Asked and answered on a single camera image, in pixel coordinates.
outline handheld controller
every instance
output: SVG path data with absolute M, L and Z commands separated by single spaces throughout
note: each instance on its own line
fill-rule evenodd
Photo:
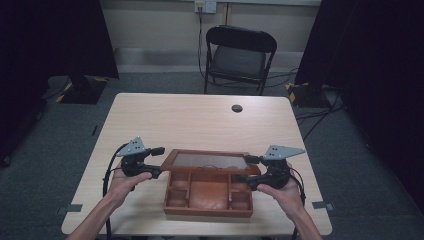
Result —
M 246 163 L 262 163 L 267 171 L 259 176 L 243 177 L 252 191 L 256 191 L 259 184 L 267 184 L 275 189 L 283 188 L 291 177 L 290 167 L 287 165 L 287 157 L 304 153 L 305 150 L 284 146 L 271 145 L 264 156 L 248 155 L 244 159 Z
M 157 179 L 162 173 L 159 166 L 144 164 L 144 159 L 149 155 L 158 156 L 165 152 L 165 148 L 145 148 L 140 137 L 136 137 L 129 142 L 120 152 L 116 154 L 123 157 L 121 160 L 121 168 L 128 177 L 136 176 L 143 172 L 152 174 L 152 178 Z

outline finger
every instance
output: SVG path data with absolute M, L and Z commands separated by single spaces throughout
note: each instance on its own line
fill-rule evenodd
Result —
M 258 188 L 259 191 L 261 191 L 261 192 L 263 192 L 265 194 L 268 194 L 268 195 L 270 195 L 273 198 L 275 198 L 277 196 L 278 190 L 272 188 L 269 185 L 259 184 L 257 188 Z
M 152 178 L 152 174 L 149 173 L 149 172 L 144 172 L 144 173 L 138 174 L 134 177 L 130 177 L 129 180 L 133 185 L 136 185 L 136 184 L 144 182 L 144 181 L 146 181 L 147 179 L 150 179 L 150 178 Z
M 293 166 L 290 162 L 287 161 L 287 166 L 289 166 L 290 169 L 290 174 L 294 176 L 294 171 L 293 171 Z

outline wooden table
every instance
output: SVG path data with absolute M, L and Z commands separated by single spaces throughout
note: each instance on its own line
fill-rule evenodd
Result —
M 231 107 L 239 104 L 243 111 Z M 161 165 L 172 149 L 249 152 L 263 155 L 269 145 L 305 148 L 290 103 L 282 97 L 121 93 L 115 98 L 82 176 L 62 231 L 70 234 L 102 198 L 103 177 L 117 148 L 140 136 L 148 148 L 165 147 L 164 155 L 147 157 Z M 308 154 L 288 159 L 305 182 L 306 209 L 322 235 L 332 226 L 326 209 L 314 209 L 322 196 Z M 168 172 L 139 184 L 111 216 L 114 235 L 272 236 L 291 234 L 293 223 L 277 202 L 253 192 L 251 218 L 166 215 L 163 202 Z

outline gray carpet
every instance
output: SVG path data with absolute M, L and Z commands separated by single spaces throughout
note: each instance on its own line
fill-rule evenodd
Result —
M 264 95 L 287 96 L 281 84 L 285 79 L 270 79 L 267 85 L 280 85 L 266 88 Z M 64 77 L 52 78 L 46 96 L 64 81 Z M 251 85 L 210 86 L 209 90 L 210 94 L 257 93 Z M 124 73 L 107 84 L 96 105 L 58 104 L 50 98 L 41 120 L 11 155 L 11 166 L 0 169 L 0 239 L 65 238 L 64 215 L 57 213 L 58 208 L 71 203 L 120 92 L 202 94 L 203 81 L 199 73 Z M 334 102 L 336 92 L 327 96 Z M 294 108 L 299 117 L 322 110 Z M 299 120 L 302 135 L 318 120 Z M 305 145 L 324 201 L 335 207 L 329 211 L 333 233 L 325 239 L 424 239 L 423 216 L 390 169 L 366 147 L 366 134 L 343 108 L 321 121 Z

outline electrical outlet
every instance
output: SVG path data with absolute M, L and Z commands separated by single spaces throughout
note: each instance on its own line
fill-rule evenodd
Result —
M 199 9 L 201 10 L 200 12 L 205 13 L 206 12 L 206 6 L 205 6 L 205 1 L 194 1 L 194 12 L 199 12 Z

